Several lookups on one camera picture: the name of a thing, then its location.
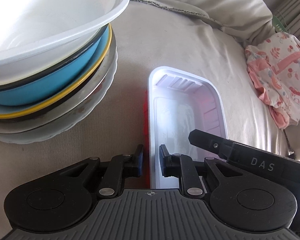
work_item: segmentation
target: pillow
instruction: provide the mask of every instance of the pillow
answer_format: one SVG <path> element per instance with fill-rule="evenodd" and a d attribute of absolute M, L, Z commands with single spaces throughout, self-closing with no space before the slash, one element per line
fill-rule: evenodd
<path fill-rule="evenodd" d="M 196 6 L 222 23 L 224 31 L 253 45 L 272 34 L 272 13 L 263 0 L 176 0 Z"/>

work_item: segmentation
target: stack of bowls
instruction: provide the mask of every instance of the stack of bowls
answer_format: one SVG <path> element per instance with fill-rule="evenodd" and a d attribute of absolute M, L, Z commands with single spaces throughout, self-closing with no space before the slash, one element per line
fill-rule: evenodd
<path fill-rule="evenodd" d="M 110 22 L 128 2 L 0 0 L 1 141 L 49 139 L 93 110 L 117 68 Z"/>

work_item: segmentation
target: round black disc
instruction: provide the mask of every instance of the round black disc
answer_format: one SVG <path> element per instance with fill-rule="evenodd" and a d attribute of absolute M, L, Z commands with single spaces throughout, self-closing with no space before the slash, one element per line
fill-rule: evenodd
<path fill-rule="evenodd" d="M 285 187 L 251 173 L 218 179 L 210 206 L 224 223 L 244 231 L 268 232 L 292 222 L 297 203 Z"/>
<path fill-rule="evenodd" d="M 76 178 L 42 177 L 12 190 L 4 210 L 12 225 L 32 232 L 54 232 L 81 220 L 92 205 L 91 194 Z"/>

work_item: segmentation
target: bowl rim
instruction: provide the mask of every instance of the bowl rim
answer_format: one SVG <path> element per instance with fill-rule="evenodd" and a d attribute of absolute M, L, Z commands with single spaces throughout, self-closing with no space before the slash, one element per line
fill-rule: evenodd
<path fill-rule="evenodd" d="M 9 91 L 11 89 L 19 88 L 24 85 L 36 82 L 54 72 L 56 72 L 57 70 L 59 70 L 61 68 L 66 67 L 68 64 L 72 63 L 74 60 L 76 60 L 77 58 L 79 58 L 83 54 L 85 54 L 85 52 L 87 52 L 94 44 L 96 44 L 96 42 L 100 40 L 101 36 L 106 31 L 108 25 L 109 24 L 106 24 L 105 26 L 101 27 L 96 32 L 96 34 L 86 44 L 84 44 L 80 49 L 78 49 L 77 51 L 75 51 L 73 54 L 69 55 L 65 59 L 61 60 L 60 62 L 58 62 L 46 69 L 34 74 L 34 75 L 28 76 L 26 78 L 22 78 L 20 80 L 12 82 L 12 83 L 0 85 L 0 92 L 1 91 Z"/>
<path fill-rule="evenodd" d="M 71 91 L 76 89 L 80 84 L 82 84 L 98 68 L 98 66 L 102 62 L 103 58 L 105 57 L 106 53 L 108 52 L 109 47 L 110 47 L 110 43 L 111 43 L 111 39 L 112 39 L 112 27 L 111 27 L 110 24 L 108 25 L 108 33 L 109 33 L 108 34 L 108 40 L 107 40 L 107 43 L 106 43 L 106 46 L 105 46 L 103 52 L 101 53 L 98 60 L 92 65 L 92 67 L 86 71 L 86 73 L 81 75 L 79 78 L 77 78 L 70 85 L 68 85 L 66 88 L 64 88 L 63 90 L 61 90 L 60 92 L 58 92 L 54 96 L 52 96 L 52 97 L 50 97 L 50 98 L 34 105 L 34 106 L 31 106 L 27 109 L 24 109 L 24 110 L 21 110 L 21 111 L 18 111 L 18 112 L 9 113 L 9 114 L 0 114 L 0 119 L 12 119 L 12 118 L 17 118 L 17 117 L 21 117 L 21 116 L 24 116 L 24 115 L 32 114 L 36 111 L 39 111 L 43 108 L 46 108 L 47 106 L 52 105 L 53 103 L 55 103 L 56 101 L 58 101 L 61 98 L 65 97 Z"/>

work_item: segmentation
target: floral cloth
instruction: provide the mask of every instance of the floral cloth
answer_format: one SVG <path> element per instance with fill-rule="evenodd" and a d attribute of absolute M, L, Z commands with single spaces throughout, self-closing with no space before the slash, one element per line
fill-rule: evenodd
<path fill-rule="evenodd" d="M 258 97 L 281 129 L 300 120 L 300 41 L 281 32 L 245 49 Z"/>

